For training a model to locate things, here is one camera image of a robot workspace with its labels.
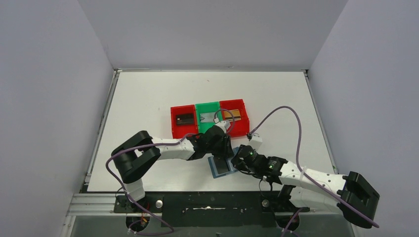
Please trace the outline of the green plastic bin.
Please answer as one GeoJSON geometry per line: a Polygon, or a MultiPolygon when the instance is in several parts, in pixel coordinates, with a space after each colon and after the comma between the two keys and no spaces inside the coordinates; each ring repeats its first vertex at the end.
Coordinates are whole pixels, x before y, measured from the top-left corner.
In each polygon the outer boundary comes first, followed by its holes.
{"type": "Polygon", "coordinates": [[[205,133],[215,125],[214,115],[220,109],[219,102],[208,102],[195,104],[197,125],[199,133],[205,133]]]}

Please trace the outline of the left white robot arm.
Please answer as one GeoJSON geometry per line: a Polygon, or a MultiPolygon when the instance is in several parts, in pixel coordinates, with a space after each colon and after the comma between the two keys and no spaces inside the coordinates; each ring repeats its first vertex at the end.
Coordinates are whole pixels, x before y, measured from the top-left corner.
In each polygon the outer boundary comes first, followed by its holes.
{"type": "Polygon", "coordinates": [[[142,130],[111,152],[121,177],[120,184],[131,202],[145,198],[142,177],[152,165],[165,159],[197,160],[207,154],[228,159],[234,156],[231,137],[223,125],[213,125],[205,133],[188,133],[180,139],[158,139],[142,130]]]}

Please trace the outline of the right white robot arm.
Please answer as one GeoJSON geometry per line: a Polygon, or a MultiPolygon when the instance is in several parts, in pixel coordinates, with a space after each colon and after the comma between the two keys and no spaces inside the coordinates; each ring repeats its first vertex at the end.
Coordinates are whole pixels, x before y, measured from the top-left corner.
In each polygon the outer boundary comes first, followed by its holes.
{"type": "Polygon", "coordinates": [[[269,184],[282,186],[270,202],[278,211],[321,210],[342,215],[361,228],[378,227],[374,221],[379,194],[359,173],[332,174],[302,168],[280,157],[258,154],[241,145],[232,158],[233,166],[269,184]]]}

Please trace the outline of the red plastic bin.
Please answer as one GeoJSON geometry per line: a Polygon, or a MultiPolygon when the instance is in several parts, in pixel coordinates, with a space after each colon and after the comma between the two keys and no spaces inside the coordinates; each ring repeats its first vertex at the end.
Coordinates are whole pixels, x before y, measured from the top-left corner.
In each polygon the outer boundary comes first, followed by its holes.
{"type": "Polygon", "coordinates": [[[197,125],[197,116],[196,116],[196,109],[195,105],[184,105],[184,106],[176,106],[170,108],[170,117],[171,117],[171,133],[172,137],[175,139],[182,138],[187,133],[196,134],[198,133],[198,125],[197,125]],[[185,126],[177,126],[175,123],[175,116],[178,114],[186,114],[186,113],[193,113],[195,124],[194,125],[185,125],[185,126]]]}
{"type": "Polygon", "coordinates": [[[235,125],[230,132],[231,137],[246,136],[250,131],[250,120],[243,99],[223,100],[219,104],[221,109],[227,109],[233,114],[222,112],[223,118],[230,121],[231,125],[234,118],[235,125]]]}

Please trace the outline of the teal card holder wallet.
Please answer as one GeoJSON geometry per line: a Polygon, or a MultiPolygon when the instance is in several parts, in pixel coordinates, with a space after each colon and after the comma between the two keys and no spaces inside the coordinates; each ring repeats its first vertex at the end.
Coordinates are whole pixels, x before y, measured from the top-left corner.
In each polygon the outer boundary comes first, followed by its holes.
{"type": "Polygon", "coordinates": [[[238,169],[233,166],[231,160],[232,158],[224,159],[215,158],[214,156],[208,157],[209,167],[213,179],[238,172],[238,169]]]}

